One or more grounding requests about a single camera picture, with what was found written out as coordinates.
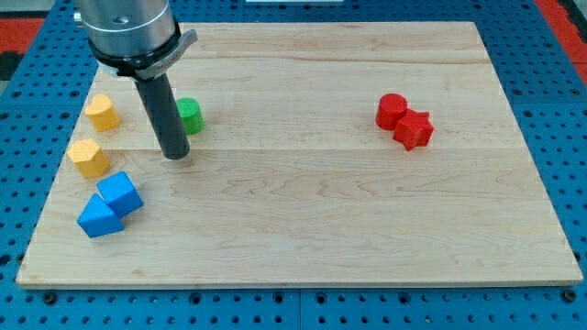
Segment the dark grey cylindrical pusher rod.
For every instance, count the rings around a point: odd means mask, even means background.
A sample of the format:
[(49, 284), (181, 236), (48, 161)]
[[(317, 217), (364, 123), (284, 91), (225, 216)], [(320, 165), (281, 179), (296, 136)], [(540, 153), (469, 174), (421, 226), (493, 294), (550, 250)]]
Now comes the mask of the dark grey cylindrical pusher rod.
[(161, 152), (166, 159), (186, 157), (190, 145), (184, 132), (168, 76), (135, 82)]

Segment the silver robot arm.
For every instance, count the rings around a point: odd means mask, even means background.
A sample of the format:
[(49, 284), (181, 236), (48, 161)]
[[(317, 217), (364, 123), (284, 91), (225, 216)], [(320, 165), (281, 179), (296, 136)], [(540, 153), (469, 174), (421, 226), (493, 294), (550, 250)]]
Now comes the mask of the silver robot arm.
[(134, 82), (163, 156), (179, 160), (190, 152), (167, 76), (197, 41), (181, 31), (168, 0), (76, 0), (76, 24), (84, 28), (99, 64)]

